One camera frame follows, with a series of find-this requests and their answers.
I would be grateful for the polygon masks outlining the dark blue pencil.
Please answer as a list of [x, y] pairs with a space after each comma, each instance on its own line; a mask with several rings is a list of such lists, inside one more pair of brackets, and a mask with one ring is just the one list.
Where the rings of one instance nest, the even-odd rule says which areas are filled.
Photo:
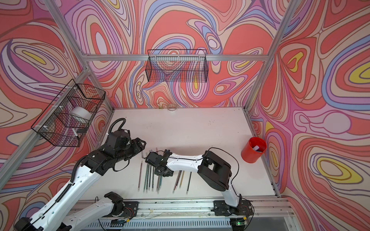
[[149, 174], [148, 174], [148, 187], [147, 187], [147, 190], [148, 191], [150, 191], [150, 188], [151, 188], [151, 185], [152, 185], [152, 183], [151, 183], [151, 172], [152, 172], [152, 166], [151, 165], [149, 165]]
[[149, 164], [146, 166], [146, 177], [145, 177], [145, 193], [148, 192], [147, 187], [148, 187], [148, 174], [149, 174]]

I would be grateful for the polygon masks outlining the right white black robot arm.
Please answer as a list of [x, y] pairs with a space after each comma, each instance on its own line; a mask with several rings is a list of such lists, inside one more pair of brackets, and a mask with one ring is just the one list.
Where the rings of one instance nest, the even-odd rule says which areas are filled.
[[221, 192], [223, 200], [214, 201], [212, 211], [216, 216], [244, 216], [251, 217], [254, 207], [250, 201], [237, 193], [232, 182], [231, 165], [211, 151], [203, 155], [183, 156], [170, 150], [162, 155], [150, 152], [145, 162], [154, 168], [154, 174], [160, 177], [171, 177], [176, 171], [188, 171], [198, 174], [212, 189]]

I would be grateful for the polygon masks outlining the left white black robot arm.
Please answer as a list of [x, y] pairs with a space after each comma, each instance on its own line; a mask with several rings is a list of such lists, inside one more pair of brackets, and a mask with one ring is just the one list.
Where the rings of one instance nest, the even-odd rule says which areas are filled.
[[145, 149], [146, 142], [140, 138], [132, 139], [129, 130], [123, 129], [125, 118], [115, 120], [108, 129], [105, 143], [75, 164], [70, 180], [39, 211], [31, 217], [22, 217], [14, 225], [16, 231], [77, 231], [104, 216], [119, 217], [125, 211], [132, 219], [135, 213], [127, 208], [123, 198], [114, 192], [106, 193], [104, 198], [92, 206], [68, 216], [80, 198], [107, 171], [113, 170], [119, 161], [129, 162], [131, 158]]

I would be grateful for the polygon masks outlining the bundle of coloured pencils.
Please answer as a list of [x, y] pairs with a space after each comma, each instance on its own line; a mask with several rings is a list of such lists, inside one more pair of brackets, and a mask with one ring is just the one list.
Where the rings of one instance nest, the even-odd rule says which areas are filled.
[[182, 171], [181, 171], [181, 170], [179, 170], [179, 171], [178, 171], [177, 178], [176, 178], [176, 181], [175, 181], [175, 184], [174, 184], [174, 188], [173, 188], [173, 191], [172, 191], [172, 193], [173, 193], [173, 194], [175, 193], [175, 191], [176, 191], [176, 189], [177, 189], [177, 187], [178, 187], [178, 184], [179, 184], [179, 181], [180, 181], [181, 175], [182, 175]]

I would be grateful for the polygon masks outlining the black pencil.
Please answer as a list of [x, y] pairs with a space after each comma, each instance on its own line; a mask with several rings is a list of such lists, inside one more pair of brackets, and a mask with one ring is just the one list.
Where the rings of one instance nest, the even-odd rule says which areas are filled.
[[189, 174], [186, 195], [188, 195], [188, 193], [189, 193], [189, 188], [190, 188], [190, 183], [191, 183], [191, 177], [192, 177], [192, 172], [190, 172], [190, 174]]

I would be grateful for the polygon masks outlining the white marker in basket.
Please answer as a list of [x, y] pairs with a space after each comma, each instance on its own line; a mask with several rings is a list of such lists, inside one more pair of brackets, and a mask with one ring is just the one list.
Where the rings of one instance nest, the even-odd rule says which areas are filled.
[[79, 130], [72, 128], [72, 132], [77, 140], [81, 139], [81, 133], [79, 132]]

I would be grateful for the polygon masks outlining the white tape roll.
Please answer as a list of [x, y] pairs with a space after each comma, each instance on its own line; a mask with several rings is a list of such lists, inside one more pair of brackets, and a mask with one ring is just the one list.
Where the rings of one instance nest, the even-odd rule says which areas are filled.
[[75, 107], [70, 113], [69, 113], [75, 120], [81, 122], [81, 123], [86, 123], [88, 122], [91, 117], [92, 117], [92, 114], [87, 111], [86, 109], [80, 107], [80, 106], [77, 106]]

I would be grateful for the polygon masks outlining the red plastic cup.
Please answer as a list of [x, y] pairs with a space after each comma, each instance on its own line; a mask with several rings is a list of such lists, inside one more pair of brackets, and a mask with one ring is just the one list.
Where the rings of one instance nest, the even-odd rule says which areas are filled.
[[267, 149], [265, 140], [259, 137], [252, 137], [241, 152], [242, 159], [247, 163], [255, 163]]

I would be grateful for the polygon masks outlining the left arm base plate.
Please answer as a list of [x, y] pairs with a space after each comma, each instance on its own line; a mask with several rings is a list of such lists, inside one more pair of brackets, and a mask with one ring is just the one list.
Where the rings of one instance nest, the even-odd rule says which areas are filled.
[[111, 213], [112, 217], [133, 218], [137, 216], [138, 201], [123, 201], [114, 204]]

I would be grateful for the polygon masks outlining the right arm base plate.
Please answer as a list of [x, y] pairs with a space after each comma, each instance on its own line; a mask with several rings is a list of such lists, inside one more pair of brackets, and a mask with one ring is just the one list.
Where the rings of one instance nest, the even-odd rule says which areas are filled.
[[211, 210], [216, 216], [245, 216], [249, 217], [254, 214], [254, 209], [250, 201], [241, 200], [237, 207], [229, 206], [222, 200], [215, 200], [214, 207]]

